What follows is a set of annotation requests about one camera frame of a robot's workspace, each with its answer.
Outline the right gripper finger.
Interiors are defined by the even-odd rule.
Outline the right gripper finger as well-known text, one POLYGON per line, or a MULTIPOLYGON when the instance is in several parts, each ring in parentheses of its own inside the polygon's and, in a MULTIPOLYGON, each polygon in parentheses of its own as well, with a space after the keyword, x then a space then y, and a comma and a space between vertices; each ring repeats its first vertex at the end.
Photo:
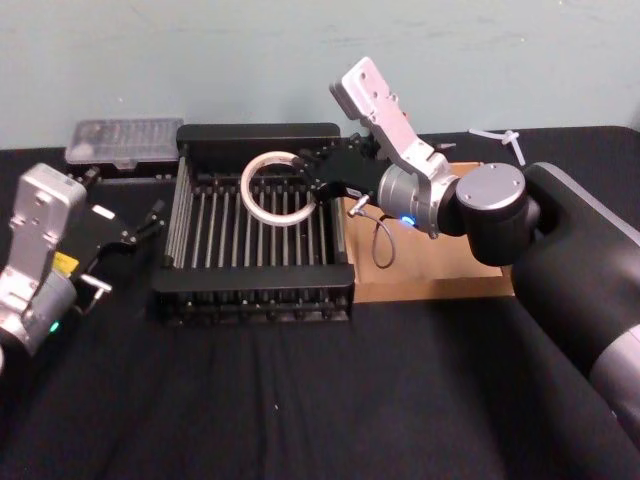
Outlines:
POLYGON ((336 169, 340 147, 341 145, 335 142, 303 147, 294 155, 294 169, 307 175, 329 175, 336 169))
POLYGON ((305 184, 302 188, 303 197, 309 194, 309 199, 302 207, 304 213, 313 212, 319 203, 340 198, 345 195, 345 184, 342 182, 329 182, 323 184, 305 184))

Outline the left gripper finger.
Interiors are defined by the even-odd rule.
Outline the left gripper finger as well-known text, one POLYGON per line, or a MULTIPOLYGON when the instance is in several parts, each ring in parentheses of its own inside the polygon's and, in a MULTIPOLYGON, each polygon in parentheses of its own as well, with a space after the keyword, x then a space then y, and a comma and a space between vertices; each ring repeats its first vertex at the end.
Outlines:
POLYGON ((74 180, 82 186, 84 196, 88 198, 100 178, 101 169, 99 167, 90 167, 82 175, 75 177, 74 180))
POLYGON ((157 200, 146 214, 142 223, 127 234, 123 234, 123 241, 129 245, 142 245, 161 233, 165 226, 162 217, 165 202, 157 200))

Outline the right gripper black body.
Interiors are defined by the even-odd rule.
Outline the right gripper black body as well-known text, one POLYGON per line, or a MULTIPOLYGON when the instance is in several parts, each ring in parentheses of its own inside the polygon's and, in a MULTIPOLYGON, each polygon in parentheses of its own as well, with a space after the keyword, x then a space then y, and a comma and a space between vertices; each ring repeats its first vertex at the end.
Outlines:
POLYGON ((368 195, 370 201, 378 200, 379 185, 389 168, 389 161, 377 159, 366 148, 353 143, 344 143, 337 154, 336 169, 329 175, 313 175, 313 184, 342 182, 345 195, 358 199, 368 195))

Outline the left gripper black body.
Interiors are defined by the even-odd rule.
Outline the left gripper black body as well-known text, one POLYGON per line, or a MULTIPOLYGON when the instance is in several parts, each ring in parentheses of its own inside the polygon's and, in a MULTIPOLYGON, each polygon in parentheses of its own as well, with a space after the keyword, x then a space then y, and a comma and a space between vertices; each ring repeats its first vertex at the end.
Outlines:
POLYGON ((53 270, 76 282, 107 256, 132 254, 132 229, 105 207, 87 205, 56 247, 53 270))

